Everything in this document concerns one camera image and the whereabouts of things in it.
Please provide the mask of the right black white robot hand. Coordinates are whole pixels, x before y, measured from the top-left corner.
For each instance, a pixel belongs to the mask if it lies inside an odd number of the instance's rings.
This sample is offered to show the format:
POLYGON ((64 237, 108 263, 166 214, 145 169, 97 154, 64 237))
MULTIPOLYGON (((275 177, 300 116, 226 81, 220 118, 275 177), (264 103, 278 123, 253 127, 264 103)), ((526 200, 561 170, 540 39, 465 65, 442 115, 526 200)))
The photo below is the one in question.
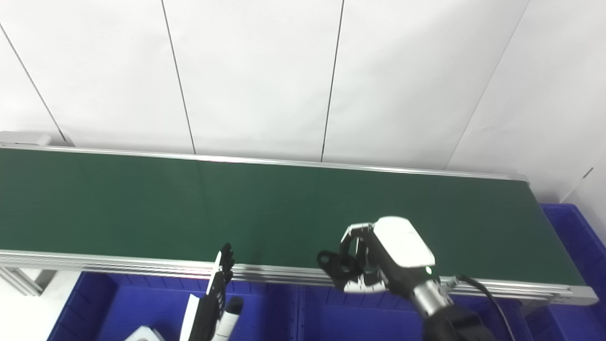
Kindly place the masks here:
POLYGON ((351 242, 356 244, 353 266, 361 273, 348 274, 337 285, 344 293, 390 292, 411 301, 424 320, 453 304, 433 275, 433 253, 406 218, 383 216, 374 223, 350 225, 340 240, 341 255, 348 255, 351 242))

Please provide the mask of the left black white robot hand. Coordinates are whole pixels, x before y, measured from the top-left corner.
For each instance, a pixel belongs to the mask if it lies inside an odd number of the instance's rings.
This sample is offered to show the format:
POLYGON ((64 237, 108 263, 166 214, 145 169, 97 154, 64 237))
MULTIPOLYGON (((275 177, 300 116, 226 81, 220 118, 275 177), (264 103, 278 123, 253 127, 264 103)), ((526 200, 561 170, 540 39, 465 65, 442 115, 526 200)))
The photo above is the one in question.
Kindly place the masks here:
POLYGON ((180 341, 228 341, 244 308, 244 299, 233 296, 227 301, 227 286, 233 278, 231 244, 226 243, 216 256, 211 277, 203 296, 190 294, 180 329, 180 341))

